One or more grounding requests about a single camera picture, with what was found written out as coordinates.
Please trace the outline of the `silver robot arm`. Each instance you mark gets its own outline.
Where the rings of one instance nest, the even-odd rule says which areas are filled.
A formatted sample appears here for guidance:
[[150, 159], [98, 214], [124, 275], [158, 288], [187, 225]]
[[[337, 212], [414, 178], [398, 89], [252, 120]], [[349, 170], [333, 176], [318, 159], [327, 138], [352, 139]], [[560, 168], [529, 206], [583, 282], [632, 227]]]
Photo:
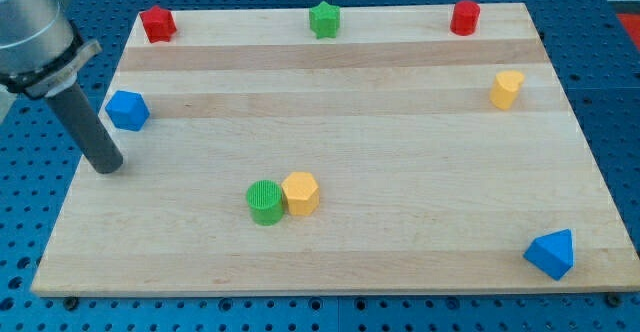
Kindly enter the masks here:
[[86, 41], [58, 0], [1, 0], [1, 85], [31, 99], [71, 87], [102, 48]]

